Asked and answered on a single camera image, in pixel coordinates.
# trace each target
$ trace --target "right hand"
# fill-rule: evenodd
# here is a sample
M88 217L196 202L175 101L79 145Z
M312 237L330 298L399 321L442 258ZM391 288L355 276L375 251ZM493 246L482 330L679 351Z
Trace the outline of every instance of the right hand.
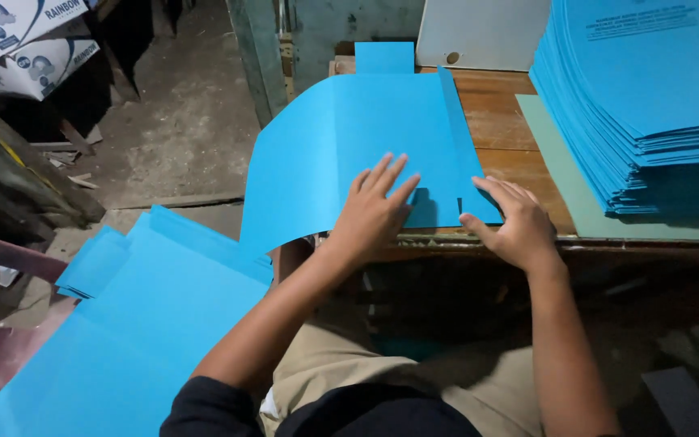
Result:
M476 234L501 259L521 268L528 276L565 265L555 248L555 233L549 215L533 193L492 176L486 179L474 176L471 180L498 202L506 222L495 232L474 215L463 213L460 215L463 227Z

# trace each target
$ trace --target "wooden table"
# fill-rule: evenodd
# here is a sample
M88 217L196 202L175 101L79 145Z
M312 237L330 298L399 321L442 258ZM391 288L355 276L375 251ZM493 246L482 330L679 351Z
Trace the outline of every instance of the wooden table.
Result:
M435 72L422 68L422 72ZM690 257L699 260L699 241L582 238L568 207L551 179L515 94L537 94L527 73L452 69L468 129L486 175L514 182L532 191L557 228L563 253L623 253L638 260ZM354 74L355 58L337 56L328 75ZM487 254L474 236L461 228L404 229L395 244L379 255L396 261L436 254Z

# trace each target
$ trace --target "white cardboard box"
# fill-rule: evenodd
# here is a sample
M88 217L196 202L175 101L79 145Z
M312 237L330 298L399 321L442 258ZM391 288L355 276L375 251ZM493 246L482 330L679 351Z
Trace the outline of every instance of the white cardboard box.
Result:
M43 100L97 51L82 19L64 24L0 57L0 94Z
M0 0L0 56L87 10L83 0Z

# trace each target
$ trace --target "stack of blue folders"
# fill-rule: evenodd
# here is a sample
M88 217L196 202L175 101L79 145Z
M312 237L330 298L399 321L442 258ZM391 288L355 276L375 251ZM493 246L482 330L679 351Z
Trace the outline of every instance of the stack of blue folders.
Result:
M530 78L606 214L699 216L699 2L553 0Z
M162 207L83 245L74 312L0 391L0 437L157 435L200 359L266 293L268 257Z

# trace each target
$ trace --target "left hand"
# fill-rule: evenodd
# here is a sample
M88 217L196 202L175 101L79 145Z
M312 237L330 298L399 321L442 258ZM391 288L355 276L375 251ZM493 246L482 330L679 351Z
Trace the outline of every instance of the left hand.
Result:
M388 153L373 170L365 169L350 187L344 209L331 235L318 252L333 253L353 269L368 262L372 253L401 230L411 207L406 203L419 183L419 174L411 176L389 197L407 160L401 155L390 168L393 154Z

